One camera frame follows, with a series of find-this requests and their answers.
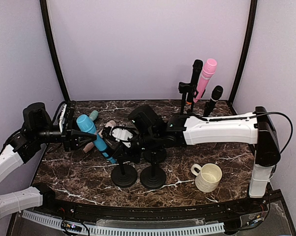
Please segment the mint green microphone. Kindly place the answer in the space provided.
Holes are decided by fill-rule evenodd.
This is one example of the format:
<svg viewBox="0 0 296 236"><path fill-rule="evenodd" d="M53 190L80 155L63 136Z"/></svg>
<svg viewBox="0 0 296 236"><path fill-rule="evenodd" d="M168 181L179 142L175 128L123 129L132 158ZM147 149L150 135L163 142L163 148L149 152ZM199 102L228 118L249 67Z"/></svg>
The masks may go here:
<svg viewBox="0 0 296 236"><path fill-rule="evenodd" d="M98 117L99 113L98 111L96 110L93 110L90 114L89 114L89 118L92 120L92 121L95 121Z"/></svg>

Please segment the black stand of green microphone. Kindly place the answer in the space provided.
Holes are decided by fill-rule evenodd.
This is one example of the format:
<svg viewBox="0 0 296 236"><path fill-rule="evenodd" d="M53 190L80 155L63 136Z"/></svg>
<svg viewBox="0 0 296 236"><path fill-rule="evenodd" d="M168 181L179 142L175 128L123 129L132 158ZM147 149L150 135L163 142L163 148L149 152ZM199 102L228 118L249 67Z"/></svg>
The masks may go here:
<svg viewBox="0 0 296 236"><path fill-rule="evenodd" d="M151 163L151 166L142 170L140 182L147 189L159 189L165 185L166 173L158 163Z"/></svg>

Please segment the black stand of blue microphone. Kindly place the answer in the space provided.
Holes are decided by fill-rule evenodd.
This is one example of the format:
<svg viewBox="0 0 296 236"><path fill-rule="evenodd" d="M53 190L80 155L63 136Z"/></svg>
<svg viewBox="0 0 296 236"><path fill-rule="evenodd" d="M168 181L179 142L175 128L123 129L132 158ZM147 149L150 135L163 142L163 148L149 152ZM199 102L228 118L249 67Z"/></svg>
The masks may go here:
<svg viewBox="0 0 296 236"><path fill-rule="evenodd" d="M126 162L130 161L126 157L126 154L124 153L124 156L119 159L113 159L112 157L110 157L110 160L115 160L118 165L111 171L111 180L114 185L120 188L128 188L134 185L137 180L137 171L135 167L126 164Z"/></svg>

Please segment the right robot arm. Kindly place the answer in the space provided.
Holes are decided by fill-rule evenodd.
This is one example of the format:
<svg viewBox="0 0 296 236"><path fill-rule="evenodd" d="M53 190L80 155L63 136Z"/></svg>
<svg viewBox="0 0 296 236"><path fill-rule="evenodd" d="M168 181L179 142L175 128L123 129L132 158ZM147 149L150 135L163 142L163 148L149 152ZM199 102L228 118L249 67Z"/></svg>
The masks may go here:
<svg viewBox="0 0 296 236"><path fill-rule="evenodd" d="M194 113L175 115L164 121L148 106L133 110L128 119L133 127L113 126L103 136L119 142L117 156L136 161L139 155L156 165L166 159L166 149L204 143L245 143L254 146L254 165L248 197L241 203L245 213L260 205L267 184L281 159L271 112L257 106L254 112L235 116L202 117Z"/></svg>

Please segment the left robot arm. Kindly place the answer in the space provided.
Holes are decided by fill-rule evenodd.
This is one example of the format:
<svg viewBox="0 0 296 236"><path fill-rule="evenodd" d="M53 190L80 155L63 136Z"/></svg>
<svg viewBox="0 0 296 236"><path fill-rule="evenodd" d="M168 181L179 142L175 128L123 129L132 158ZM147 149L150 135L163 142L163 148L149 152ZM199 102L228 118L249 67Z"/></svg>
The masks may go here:
<svg viewBox="0 0 296 236"><path fill-rule="evenodd" d="M41 150L42 144L62 144L66 151L77 150L97 139L72 128L74 107L65 106L63 126L54 125L45 104L36 102L23 110L24 123L3 144L0 151L0 183L14 170L27 163ZM49 214L56 214L60 204L55 192L45 184L0 196L0 219L24 209L41 206Z"/></svg>

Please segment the black stand of beige microphone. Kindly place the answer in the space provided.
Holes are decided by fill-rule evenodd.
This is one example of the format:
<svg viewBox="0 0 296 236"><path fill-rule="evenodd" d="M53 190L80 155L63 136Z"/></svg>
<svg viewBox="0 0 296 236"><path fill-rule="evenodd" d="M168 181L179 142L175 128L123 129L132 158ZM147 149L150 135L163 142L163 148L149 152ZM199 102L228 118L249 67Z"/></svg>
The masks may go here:
<svg viewBox="0 0 296 236"><path fill-rule="evenodd" d="M166 149L147 150L143 153L143 158L149 163L162 163L167 157Z"/></svg>

